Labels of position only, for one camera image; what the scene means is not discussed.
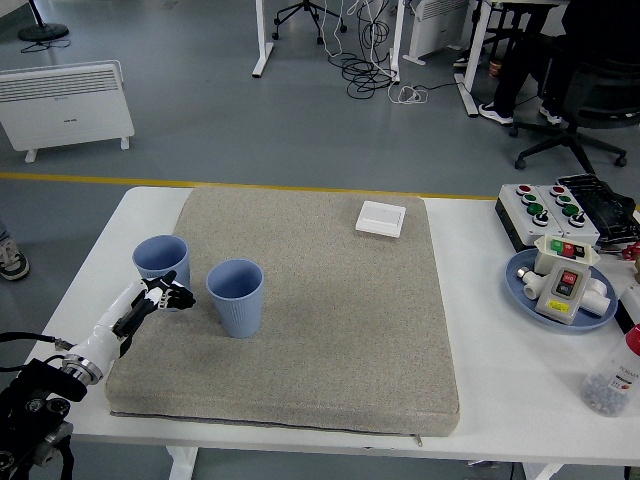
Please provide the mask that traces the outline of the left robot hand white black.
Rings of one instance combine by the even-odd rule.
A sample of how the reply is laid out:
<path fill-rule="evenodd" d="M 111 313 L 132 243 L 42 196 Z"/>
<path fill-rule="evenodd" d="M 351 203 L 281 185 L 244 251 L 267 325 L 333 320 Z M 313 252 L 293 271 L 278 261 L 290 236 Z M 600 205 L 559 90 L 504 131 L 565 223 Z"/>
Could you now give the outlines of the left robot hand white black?
<path fill-rule="evenodd" d="M 131 283 L 102 315 L 91 334 L 65 355 L 62 370 L 85 385 L 98 383 L 128 350 L 145 318 L 158 310 L 185 310 L 193 293 L 169 271 L 161 277 Z"/>

